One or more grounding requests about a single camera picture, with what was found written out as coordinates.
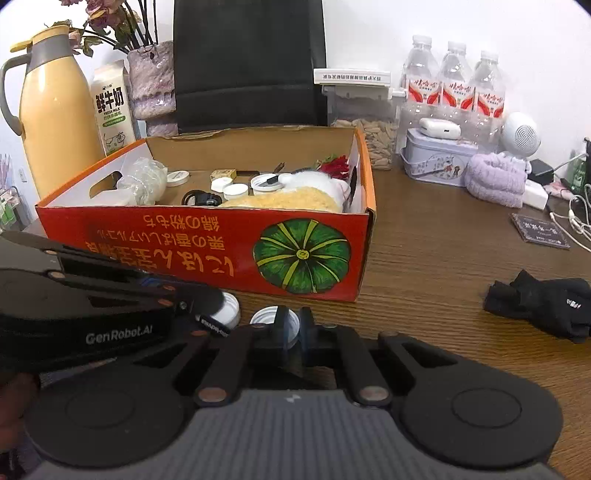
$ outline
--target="cardboard box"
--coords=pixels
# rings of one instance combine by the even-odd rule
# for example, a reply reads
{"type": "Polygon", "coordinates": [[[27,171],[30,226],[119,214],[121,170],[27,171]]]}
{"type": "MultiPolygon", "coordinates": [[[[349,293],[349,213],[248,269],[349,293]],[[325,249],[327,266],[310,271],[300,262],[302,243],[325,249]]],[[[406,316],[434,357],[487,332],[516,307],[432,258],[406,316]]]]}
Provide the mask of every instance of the cardboard box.
{"type": "Polygon", "coordinates": [[[49,238],[144,270],[221,288],[344,301],[355,301],[359,293],[376,215],[362,134],[328,127],[229,129],[139,140],[82,172],[36,208],[49,238]],[[291,171],[332,154],[348,155],[357,165],[350,213],[180,205],[185,192],[209,189],[213,170],[272,171],[283,161],[285,171],[291,171]],[[76,206],[113,185],[112,174],[124,161],[150,156],[169,172],[191,174],[188,183],[167,188],[164,205],[76,206]],[[279,236],[269,240],[272,234],[279,236]]]}

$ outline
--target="yellow thermos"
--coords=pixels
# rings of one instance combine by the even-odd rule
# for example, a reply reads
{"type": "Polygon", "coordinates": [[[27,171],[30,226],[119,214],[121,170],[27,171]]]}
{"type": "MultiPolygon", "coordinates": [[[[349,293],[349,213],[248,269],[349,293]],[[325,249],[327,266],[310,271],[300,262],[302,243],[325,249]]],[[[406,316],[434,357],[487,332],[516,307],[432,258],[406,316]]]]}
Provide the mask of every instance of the yellow thermos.
{"type": "Polygon", "coordinates": [[[0,69],[0,110],[22,136],[27,161],[41,198],[104,156],[88,83],[74,59],[69,28],[51,27],[11,51],[27,49],[0,69]],[[27,65],[20,117],[8,109],[4,77],[27,65]]]}

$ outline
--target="white bottle cap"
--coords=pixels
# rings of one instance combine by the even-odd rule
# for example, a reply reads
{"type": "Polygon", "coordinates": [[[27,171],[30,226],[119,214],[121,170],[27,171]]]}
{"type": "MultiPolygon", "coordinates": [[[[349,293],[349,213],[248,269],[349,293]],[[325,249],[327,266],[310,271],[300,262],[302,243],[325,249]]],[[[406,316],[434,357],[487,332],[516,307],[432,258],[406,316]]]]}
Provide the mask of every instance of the white bottle cap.
{"type": "Polygon", "coordinates": [[[248,185],[246,183],[233,183],[224,187],[223,195],[226,200],[246,197],[248,195],[248,185]]]}
{"type": "MultiPolygon", "coordinates": [[[[256,312],[251,319],[251,325],[254,323],[265,323],[270,325],[275,323],[275,314],[277,314],[278,307],[267,307],[256,312]]],[[[287,315],[287,348],[293,347],[297,342],[297,335],[300,333],[300,318],[293,310],[290,310],[287,315]]]]}
{"type": "Polygon", "coordinates": [[[449,41],[447,42],[447,49],[448,50],[457,50],[461,51],[462,53],[466,53],[466,44],[460,41],[449,41]]]}
{"type": "Polygon", "coordinates": [[[499,61],[499,54],[491,51],[482,50],[480,57],[482,60],[499,61]]]}
{"type": "Polygon", "coordinates": [[[223,189],[226,188],[228,185],[232,184],[234,180],[230,177],[220,177],[212,181],[212,190],[214,192],[221,193],[223,189]]]}
{"type": "Polygon", "coordinates": [[[418,43],[419,45],[426,45],[428,47],[431,46],[433,40],[431,37],[426,35],[413,35],[413,43],[418,43]]]}
{"type": "Polygon", "coordinates": [[[211,317],[230,330],[236,328],[236,325],[240,321],[240,305],[238,299],[231,293],[223,292],[222,308],[211,315],[211,317]]]}
{"type": "Polygon", "coordinates": [[[186,170],[173,171],[166,176],[167,187],[178,187],[189,180],[189,172],[186,170]]]}

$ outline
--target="wooden table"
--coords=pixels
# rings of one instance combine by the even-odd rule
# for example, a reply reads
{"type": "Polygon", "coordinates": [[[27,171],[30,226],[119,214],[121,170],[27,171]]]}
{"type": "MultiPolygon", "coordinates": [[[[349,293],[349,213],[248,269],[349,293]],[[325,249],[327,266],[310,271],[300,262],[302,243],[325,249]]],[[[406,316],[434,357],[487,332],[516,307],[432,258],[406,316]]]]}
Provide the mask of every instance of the wooden table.
{"type": "MultiPolygon", "coordinates": [[[[494,316],[482,301],[494,280],[522,268],[540,279],[591,280],[591,254],[525,243],[509,219],[515,210],[467,191],[376,172],[378,220],[356,303],[237,293],[243,320],[278,301],[308,304],[319,323],[353,326],[363,336],[396,330],[533,380],[558,398],[562,435],[551,465],[566,478],[591,477],[591,340],[575,345],[522,320],[494,316]]],[[[542,217],[542,212],[523,213],[542,217]]]]}

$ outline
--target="metal screw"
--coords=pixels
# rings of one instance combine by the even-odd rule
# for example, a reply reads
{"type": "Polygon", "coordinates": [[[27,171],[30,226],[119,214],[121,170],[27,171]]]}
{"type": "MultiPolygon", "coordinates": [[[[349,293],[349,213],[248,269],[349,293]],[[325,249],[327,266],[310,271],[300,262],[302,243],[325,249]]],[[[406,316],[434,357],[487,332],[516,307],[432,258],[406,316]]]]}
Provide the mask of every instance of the metal screw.
{"type": "Polygon", "coordinates": [[[223,388],[206,387],[199,392],[199,399],[207,403],[220,403],[226,400],[228,394],[223,388]]]}
{"type": "Polygon", "coordinates": [[[388,390],[386,390],[384,387],[371,385],[359,390],[359,396],[365,401],[382,401],[388,398],[388,390]]]}

